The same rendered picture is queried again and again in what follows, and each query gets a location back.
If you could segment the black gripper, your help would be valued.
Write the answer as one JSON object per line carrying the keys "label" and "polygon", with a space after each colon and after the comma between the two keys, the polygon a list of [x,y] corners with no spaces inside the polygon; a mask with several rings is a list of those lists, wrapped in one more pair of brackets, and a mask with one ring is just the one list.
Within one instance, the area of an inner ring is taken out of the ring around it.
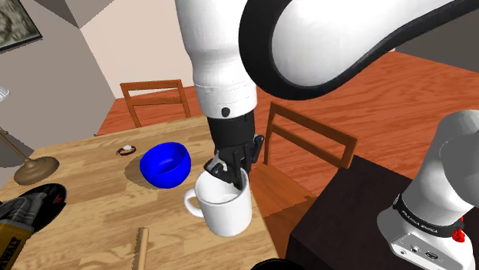
{"label": "black gripper", "polygon": [[235,174],[233,185],[238,190],[242,190],[245,184],[241,172],[242,170],[246,173],[250,172],[252,164],[256,163],[259,158],[264,142],[264,136],[255,133],[254,111],[251,110],[247,114],[230,119],[208,117],[207,121],[215,150],[213,158],[203,165],[204,170],[228,183],[229,177],[226,173],[227,170],[224,169],[226,164],[220,159],[219,150],[232,147],[230,157]]}

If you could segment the white mug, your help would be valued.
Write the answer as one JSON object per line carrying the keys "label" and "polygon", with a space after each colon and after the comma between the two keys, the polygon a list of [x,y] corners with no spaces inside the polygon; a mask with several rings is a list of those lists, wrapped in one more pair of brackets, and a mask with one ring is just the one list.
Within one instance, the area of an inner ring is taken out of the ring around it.
{"label": "white mug", "polygon": [[204,171],[195,187],[184,193],[183,203],[191,215],[203,218],[215,235],[239,235],[252,220],[249,176],[244,169],[240,170],[240,183],[243,188],[237,189]]}

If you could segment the blue bowl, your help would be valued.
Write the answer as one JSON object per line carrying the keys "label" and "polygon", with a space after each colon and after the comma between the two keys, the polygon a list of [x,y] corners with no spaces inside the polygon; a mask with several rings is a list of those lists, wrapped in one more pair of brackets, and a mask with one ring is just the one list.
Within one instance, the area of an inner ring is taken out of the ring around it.
{"label": "blue bowl", "polygon": [[190,174],[191,158],[178,142],[166,142],[149,149],[140,159],[140,172],[148,183],[161,189],[179,186]]}

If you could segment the wooden chair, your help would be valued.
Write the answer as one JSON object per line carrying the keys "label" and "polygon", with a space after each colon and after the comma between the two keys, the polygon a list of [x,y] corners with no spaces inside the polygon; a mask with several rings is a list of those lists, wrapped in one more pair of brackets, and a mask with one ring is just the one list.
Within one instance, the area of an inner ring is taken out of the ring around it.
{"label": "wooden chair", "polygon": [[249,177],[259,211],[263,216],[310,203],[316,195],[293,177],[312,177],[325,186],[331,173],[324,169],[347,169],[359,138],[290,107],[272,102],[266,124],[264,154]]}
{"label": "wooden chair", "polygon": [[[120,83],[124,100],[127,105],[127,109],[130,113],[134,126],[136,128],[142,127],[138,115],[135,111],[135,107],[140,106],[153,106],[153,105],[165,105],[165,104],[181,104],[183,112],[186,118],[191,117],[190,107],[187,101],[185,91],[183,89],[183,83],[180,79],[176,80],[163,80],[163,81],[138,81],[138,82],[124,82]],[[146,90],[165,90],[176,89],[178,91],[177,96],[170,97],[145,97],[145,98],[132,98],[130,96],[131,91],[146,91]]]}

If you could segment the black round object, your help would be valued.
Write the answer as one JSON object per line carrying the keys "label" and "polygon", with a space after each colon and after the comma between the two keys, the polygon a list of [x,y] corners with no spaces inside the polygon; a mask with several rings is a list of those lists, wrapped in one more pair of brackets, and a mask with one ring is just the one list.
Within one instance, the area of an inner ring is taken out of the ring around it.
{"label": "black round object", "polygon": [[250,270],[297,270],[298,266],[283,258],[270,258],[256,263]]}

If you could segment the dark robot stand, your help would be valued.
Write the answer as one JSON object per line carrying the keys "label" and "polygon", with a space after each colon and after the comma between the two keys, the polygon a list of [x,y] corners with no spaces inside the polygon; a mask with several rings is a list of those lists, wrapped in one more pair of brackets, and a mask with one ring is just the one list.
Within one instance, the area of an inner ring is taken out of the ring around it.
{"label": "dark robot stand", "polygon": [[354,156],[291,232],[287,259],[305,270],[421,270],[391,251],[376,222],[410,183],[406,176]]}

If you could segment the wooden table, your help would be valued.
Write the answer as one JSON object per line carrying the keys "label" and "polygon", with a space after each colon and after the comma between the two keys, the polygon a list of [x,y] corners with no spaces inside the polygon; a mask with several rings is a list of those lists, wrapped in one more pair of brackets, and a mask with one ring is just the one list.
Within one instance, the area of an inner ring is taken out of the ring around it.
{"label": "wooden table", "polygon": [[[178,187],[156,189],[139,170],[140,158],[159,143],[176,141],[190,153],[190,175]],[[135,153],[116,151],[131,145]],[[137,231],[149,232],[146,270],[250,270],[276,257],[258,209],[235,237],[214,235],[192,216],[183,194],[213,155],[205,117],[191,117],[76,140],[35,151],[53,156],[50,181],[67,188],[61,214],[25,244],[12,270],[132,270]]]}

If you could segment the brass floor lamp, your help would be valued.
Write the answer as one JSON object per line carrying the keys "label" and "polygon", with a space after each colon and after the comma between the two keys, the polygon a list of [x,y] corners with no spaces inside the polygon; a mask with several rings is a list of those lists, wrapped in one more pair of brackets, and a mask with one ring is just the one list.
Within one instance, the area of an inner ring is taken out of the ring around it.
{"label": "brass floor lamp", "polygon": [[48,178],[59,167],[59,161],[52,156],[30,159],[20,151],[5,135],[8,131],[0,127],[0,139],[4,141],[23,160],[22,166],[15,172],[14,181],[22,186],[32,185]]}

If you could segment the yellow black angle grinder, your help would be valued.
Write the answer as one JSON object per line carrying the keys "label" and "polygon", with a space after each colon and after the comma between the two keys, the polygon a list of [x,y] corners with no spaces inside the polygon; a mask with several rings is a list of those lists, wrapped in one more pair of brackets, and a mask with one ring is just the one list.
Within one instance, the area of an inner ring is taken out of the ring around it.
{"label": "yellow black angle grinder", "polygon": [[67,194],[63,185],[47,183],[0,202],[0,270],[12,270],[26,241],[61,213]]}

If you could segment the wooden handled saw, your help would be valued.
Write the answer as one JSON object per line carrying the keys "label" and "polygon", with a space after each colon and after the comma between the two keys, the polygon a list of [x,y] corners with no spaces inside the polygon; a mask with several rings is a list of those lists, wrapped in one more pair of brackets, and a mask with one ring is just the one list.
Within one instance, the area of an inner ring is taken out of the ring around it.
{"label": "wooden handled saw", "polygon": [[149,232],[147,227],[140,227],[137,231],[132,270],[146,270]]}

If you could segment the framed wall picture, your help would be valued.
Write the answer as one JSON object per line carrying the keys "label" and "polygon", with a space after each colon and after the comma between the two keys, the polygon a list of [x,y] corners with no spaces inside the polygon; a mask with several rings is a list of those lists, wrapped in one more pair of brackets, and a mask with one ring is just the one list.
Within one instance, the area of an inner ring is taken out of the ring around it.
{"label": "framed wall picture", "polygon": [[0,0],[0,53],[41,38],[19,0]]}

